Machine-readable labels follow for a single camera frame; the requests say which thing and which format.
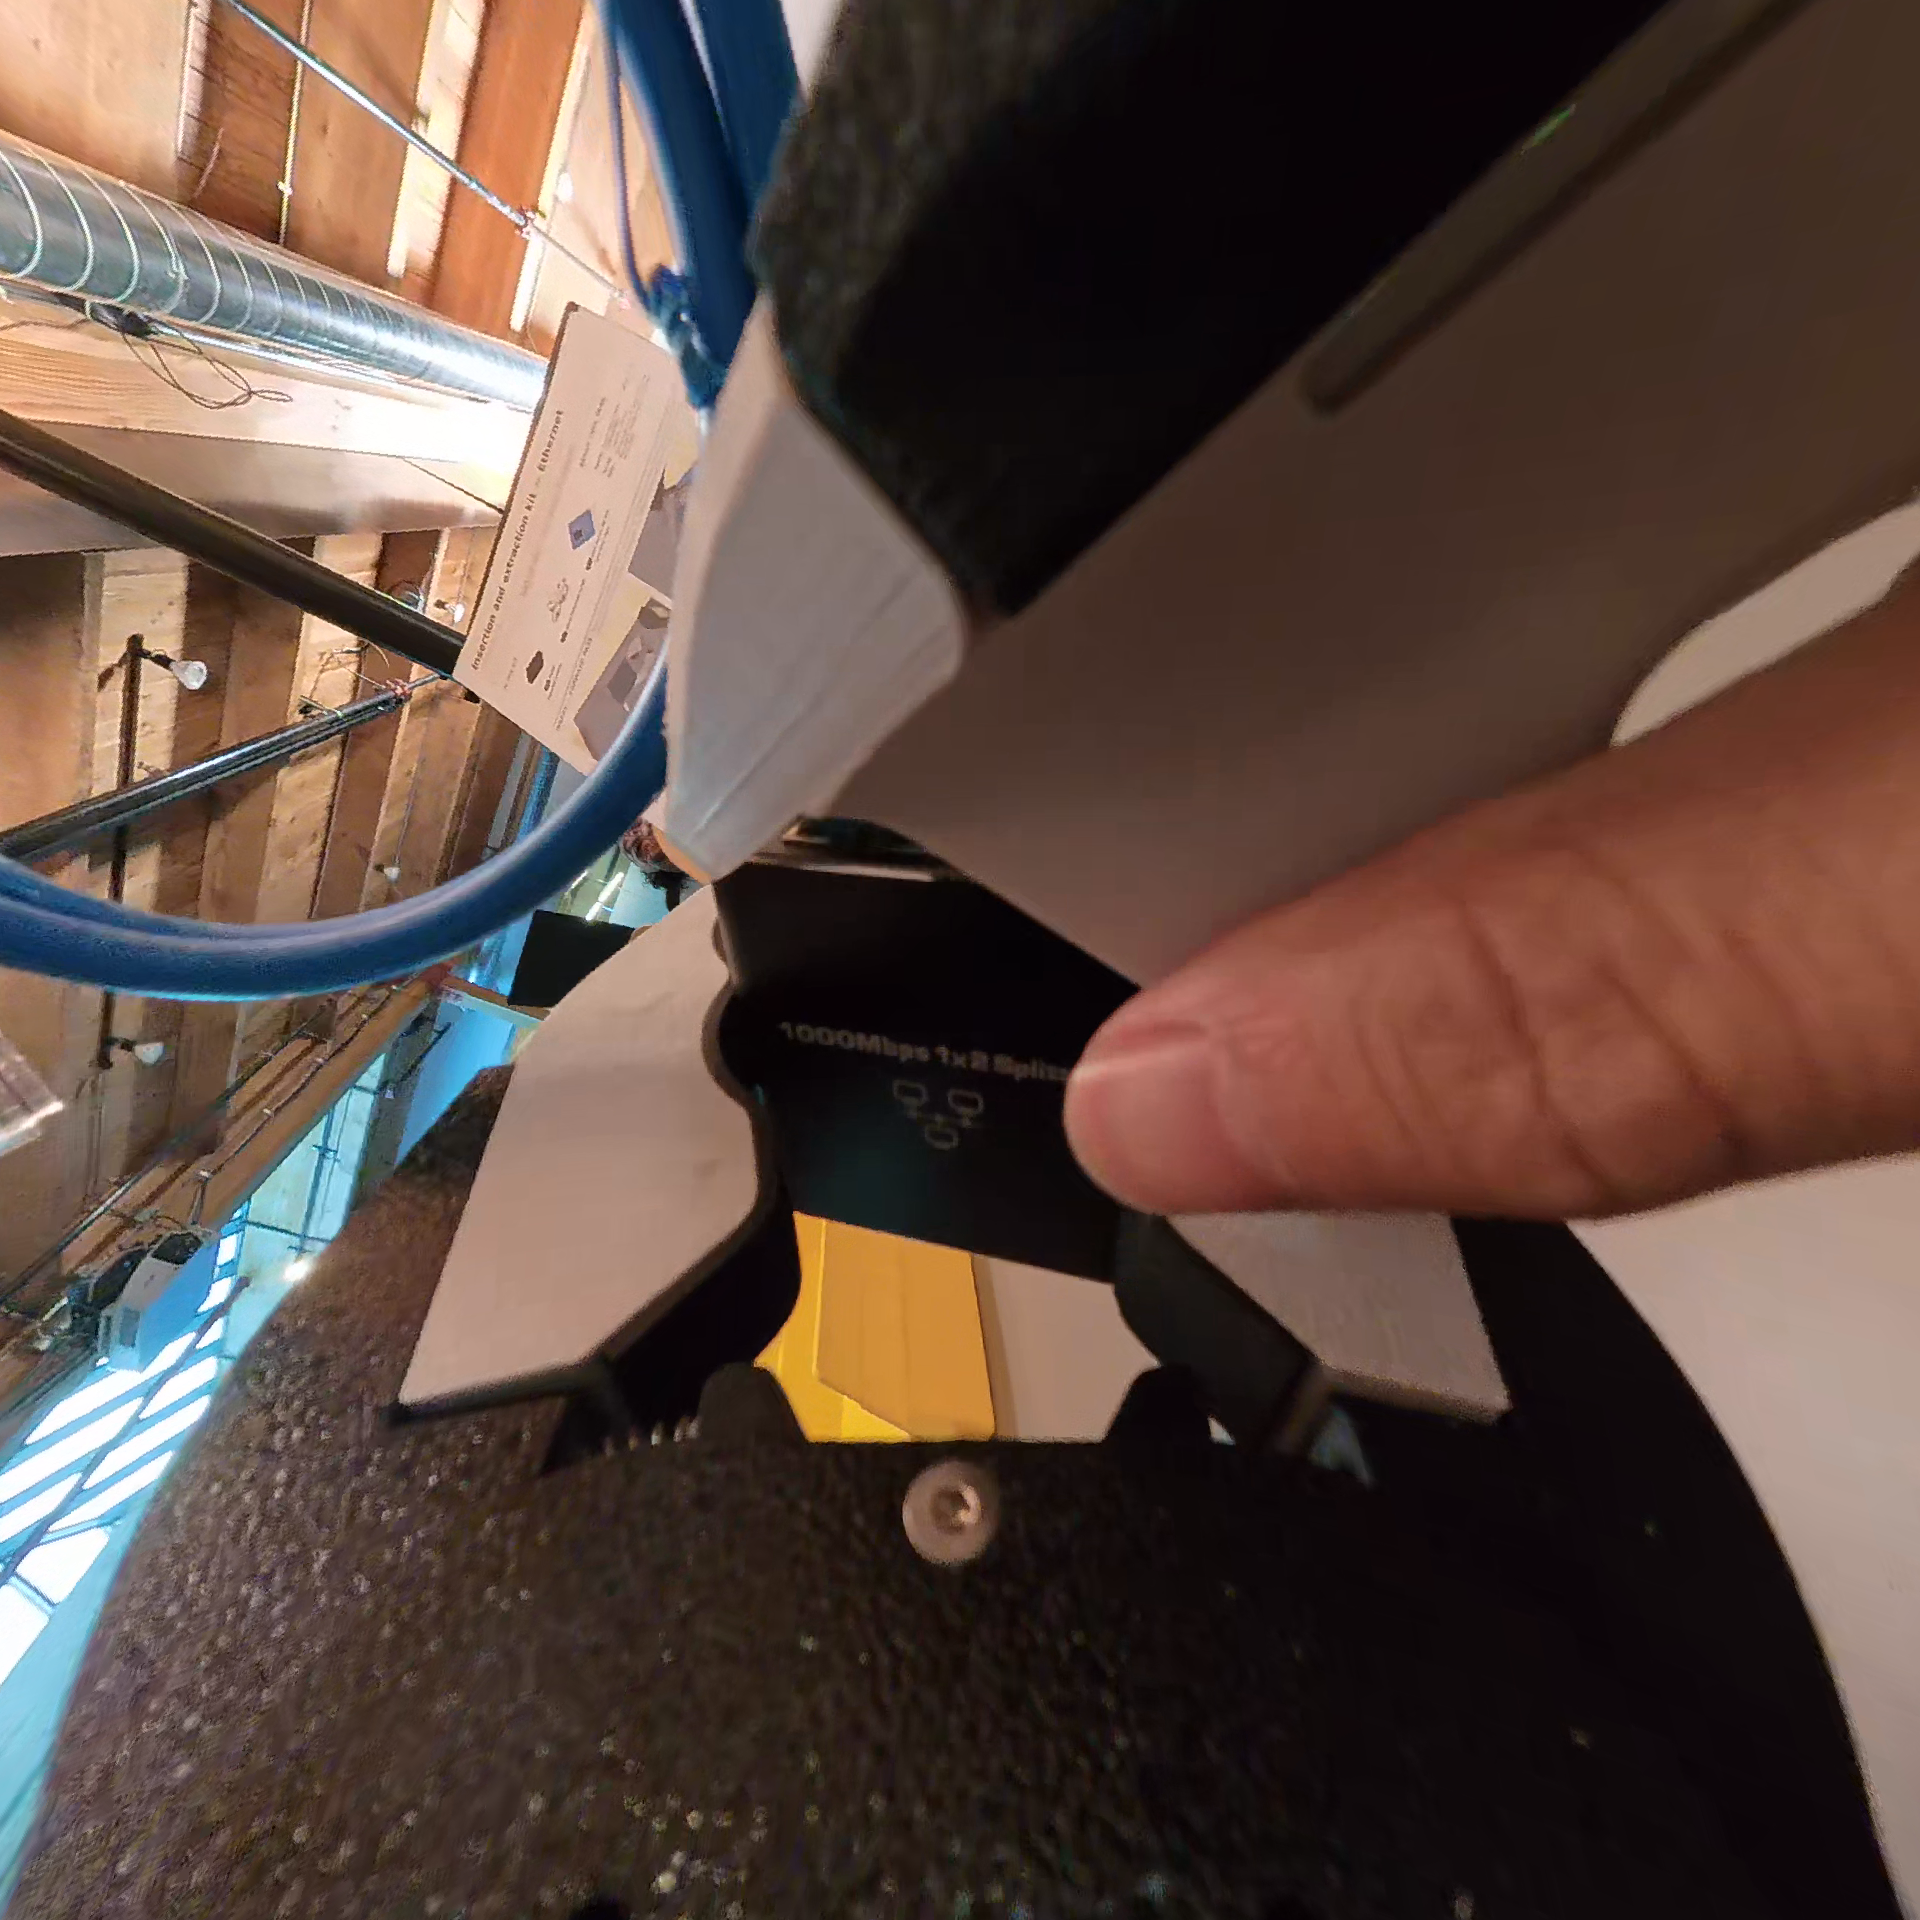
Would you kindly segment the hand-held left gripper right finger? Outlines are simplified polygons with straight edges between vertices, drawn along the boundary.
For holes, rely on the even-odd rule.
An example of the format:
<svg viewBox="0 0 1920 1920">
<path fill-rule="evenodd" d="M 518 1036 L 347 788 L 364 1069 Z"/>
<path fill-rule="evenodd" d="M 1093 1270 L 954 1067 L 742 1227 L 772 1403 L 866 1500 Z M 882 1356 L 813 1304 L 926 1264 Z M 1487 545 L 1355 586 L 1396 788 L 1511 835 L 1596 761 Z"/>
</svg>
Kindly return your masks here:
<svg viewBox="0 0 1920 1920">
<path fill-rule="evenodd" d="M 1123 1211 L 1114 1290 L 1242 1448 L 1306 1450 L 1336 1398 L 1490 1424 L 1507 1385 L 1432 1213 Z"/>
</svg>

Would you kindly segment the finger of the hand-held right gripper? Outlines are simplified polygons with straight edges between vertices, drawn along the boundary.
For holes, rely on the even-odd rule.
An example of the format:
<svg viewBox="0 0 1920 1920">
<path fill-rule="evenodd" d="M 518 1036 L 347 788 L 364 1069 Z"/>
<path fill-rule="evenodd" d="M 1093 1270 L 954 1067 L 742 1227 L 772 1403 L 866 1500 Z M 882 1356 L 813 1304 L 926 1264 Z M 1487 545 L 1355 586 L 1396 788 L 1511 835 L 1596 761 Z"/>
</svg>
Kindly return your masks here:
<svg viewBox="0 0 1920 1920">
<path fill-rule="evenodd" d="M 1918 4 L 842 4 L 661 833 L 847 816 L 1148 982 L 1602 749 L 1915 498 Z"/>
</svg>

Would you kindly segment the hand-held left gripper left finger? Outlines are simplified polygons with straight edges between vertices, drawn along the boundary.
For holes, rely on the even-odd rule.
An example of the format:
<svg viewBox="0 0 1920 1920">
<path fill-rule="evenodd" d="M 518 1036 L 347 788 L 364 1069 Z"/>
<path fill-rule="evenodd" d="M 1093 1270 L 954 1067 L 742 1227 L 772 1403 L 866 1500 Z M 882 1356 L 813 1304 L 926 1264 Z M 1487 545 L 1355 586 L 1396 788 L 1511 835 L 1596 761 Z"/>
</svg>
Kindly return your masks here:
<svg viewBox="0 0 1920 1920">
<path fill-rule="evenodd" d="M 614 953 L 526 1043 L 400 1384 L 408 1418 L 564 1396 L 686 1419 L 797 1300 L 766 1121 L 717 1050 L 716 891 Z"/>
</svg>

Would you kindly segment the black ethernet splitter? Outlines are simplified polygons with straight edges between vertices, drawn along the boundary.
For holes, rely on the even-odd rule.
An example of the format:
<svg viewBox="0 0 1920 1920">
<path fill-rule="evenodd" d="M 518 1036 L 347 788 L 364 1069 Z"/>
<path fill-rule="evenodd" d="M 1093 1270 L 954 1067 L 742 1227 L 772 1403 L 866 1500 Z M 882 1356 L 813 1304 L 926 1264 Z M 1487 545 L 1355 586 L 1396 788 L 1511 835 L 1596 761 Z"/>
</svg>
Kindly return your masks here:
<svg viewBox="0 0 1920 1920">
<path fill-rule="evenodd" d="M 717 1043 L 795 1211 L 1114 1280 L 1119 1210 L 1064 1084 L 1133 982 L 957 877 L 751 865 L 716 910 Z"/>
</svg>

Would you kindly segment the person's right hand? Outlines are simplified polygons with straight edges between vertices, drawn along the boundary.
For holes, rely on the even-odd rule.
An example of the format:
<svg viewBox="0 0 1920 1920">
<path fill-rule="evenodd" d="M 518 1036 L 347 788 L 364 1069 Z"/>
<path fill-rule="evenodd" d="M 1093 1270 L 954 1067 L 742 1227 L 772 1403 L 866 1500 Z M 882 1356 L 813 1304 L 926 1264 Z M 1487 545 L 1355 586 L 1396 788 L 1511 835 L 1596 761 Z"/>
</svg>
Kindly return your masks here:
<svg viewBox="0 0 1920 1920">
<path fill-rule="evenodd" d="M 1196 955 L 1064 1131 L 1164 1216 L 1621 1216 L 1915 1150 L 1915 570 Z"/>
</svg>

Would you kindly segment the yellow plastic bin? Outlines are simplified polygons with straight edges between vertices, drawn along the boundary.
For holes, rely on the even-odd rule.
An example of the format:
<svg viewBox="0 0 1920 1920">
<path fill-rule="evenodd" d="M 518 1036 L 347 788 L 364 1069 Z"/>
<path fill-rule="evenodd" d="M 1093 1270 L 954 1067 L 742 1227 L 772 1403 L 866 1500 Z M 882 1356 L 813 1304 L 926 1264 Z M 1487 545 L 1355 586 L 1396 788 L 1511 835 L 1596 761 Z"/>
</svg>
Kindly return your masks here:
<svg viewBox="0 0 1920 1920">
<path fill-rule="evenodd" d="M 997 1430 L 974 1260 L 795 1216 L 799 1297 L 762 1352 L 810 1443 L 971 1443 Z"/>
</svg>

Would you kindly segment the black ceiling pipe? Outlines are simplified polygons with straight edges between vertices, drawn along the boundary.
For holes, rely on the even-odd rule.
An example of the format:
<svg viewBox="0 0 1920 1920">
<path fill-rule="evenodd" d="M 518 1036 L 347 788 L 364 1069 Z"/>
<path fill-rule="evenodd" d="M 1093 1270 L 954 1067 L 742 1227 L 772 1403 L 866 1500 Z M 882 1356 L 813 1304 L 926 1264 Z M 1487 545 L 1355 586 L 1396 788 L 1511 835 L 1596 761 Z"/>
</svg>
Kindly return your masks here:
<svg viewBox="0 0 1920 1920">
<path fill-rule="evenodd" d="M 431 674 L 460 664 L 456 630 L 11 411 L 3 469 Z"/>
<path fill-rule="evenodd" d="M 251 736 L 211 757 L 159 774 L 147 774 L 102 796 L 46 812 L 3 833 L 3 858 L 37 862 L 112 841 L 152 813 L 261 773 L 274 773 L 303 752 L 320 749 L 379 718 L 396 716 L 420 690 L 388 686 L 340 708 L 314 708 L 287 728 Z"/>
</svg>

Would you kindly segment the printed instruction sheet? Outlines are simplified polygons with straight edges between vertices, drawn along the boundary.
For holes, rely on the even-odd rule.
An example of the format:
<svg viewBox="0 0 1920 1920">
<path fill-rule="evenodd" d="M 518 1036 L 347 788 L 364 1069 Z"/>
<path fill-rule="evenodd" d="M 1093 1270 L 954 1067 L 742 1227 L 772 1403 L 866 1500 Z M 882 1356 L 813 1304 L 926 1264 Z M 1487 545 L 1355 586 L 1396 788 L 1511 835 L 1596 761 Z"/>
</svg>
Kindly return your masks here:
<svg viewBox="0 0 1920 1920">
<path fill-rule="evenodd" d="M 699 450 L 675 356 L 568 306 L 455 678 L 580 774 L 666 649 Z"/>
</svg>

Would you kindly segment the silver spiral air duct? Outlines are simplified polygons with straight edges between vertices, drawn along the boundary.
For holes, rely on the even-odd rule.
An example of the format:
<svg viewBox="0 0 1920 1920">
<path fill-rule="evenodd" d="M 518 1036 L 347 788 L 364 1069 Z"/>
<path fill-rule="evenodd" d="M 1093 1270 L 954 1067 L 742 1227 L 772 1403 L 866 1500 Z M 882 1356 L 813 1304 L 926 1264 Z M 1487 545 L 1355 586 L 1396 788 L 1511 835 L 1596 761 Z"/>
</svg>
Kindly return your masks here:
<svg viewBox="0 0 1920 1920">
<path fill-rule="evenodd" d="M 547 364 L 3 136 L 4 283 L 365 377 L 530 411 Z"/>
</svg>

